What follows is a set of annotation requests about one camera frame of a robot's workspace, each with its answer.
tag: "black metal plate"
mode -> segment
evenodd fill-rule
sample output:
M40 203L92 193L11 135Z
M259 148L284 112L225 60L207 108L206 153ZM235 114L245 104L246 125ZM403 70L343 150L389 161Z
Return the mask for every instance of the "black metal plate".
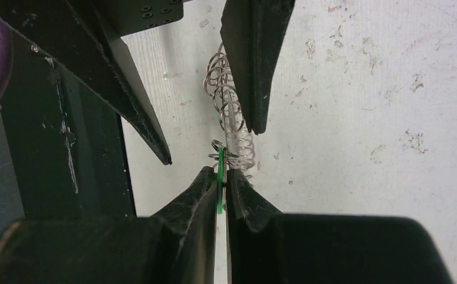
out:
M221 39L247 129L264 133L272 77L295 0L227 0Z
M0 283L212 284L217 192L204 167L150 218L15 222L0 236Z
M126 44L89 1L0 1L0 19L125 118L163 164L169 147Z
M119 36L136 33L183 18L181 0L93 0Z
M120 117L21 36L13 40L1 113L25 216L135 215Z
M229 273L242 283L446 283L432 239L396 217L281 214L228 171Z

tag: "green plastic piece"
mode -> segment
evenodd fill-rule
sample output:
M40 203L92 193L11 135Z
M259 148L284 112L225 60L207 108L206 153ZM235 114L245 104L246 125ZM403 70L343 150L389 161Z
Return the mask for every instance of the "green plastic piece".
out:
M223 212L223 154L224 147L218 149L218 214Z

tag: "spring coil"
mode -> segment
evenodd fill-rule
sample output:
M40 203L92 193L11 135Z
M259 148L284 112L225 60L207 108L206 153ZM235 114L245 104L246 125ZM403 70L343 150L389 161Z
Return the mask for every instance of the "spring coil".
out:
M252 176L247 175L246 171L255 166L253 135L244 124L229 61L222 50L223 43L220 44L218 52L210 58L202 88L204 93L213 100L213 106L218 112L218 121L221 129L225 131L227 142L233 142L232 149L230 149L230 154L233 156L228 164L232 169L240 169L247 178L250 178ZM218 106L218 98L224 102L221 107ZM227 129L225 128L226 119L231 122L229 123L231 127L227 127Z
M220 147L224 147L223 143L216 139L213 139L213 141L211 142L211 146L217 153L209 154L208 157L213 158L215 161L218 161L219 160L218 150L220 149ZM239 156L236 154L233 154L231 152L226 153L226 155L224 156L224 163L228 164L231 167L236 167L238 164L238 161L239 161ZM218 163L215 163L213 165L213 169L216 169L216 167L218 167Z

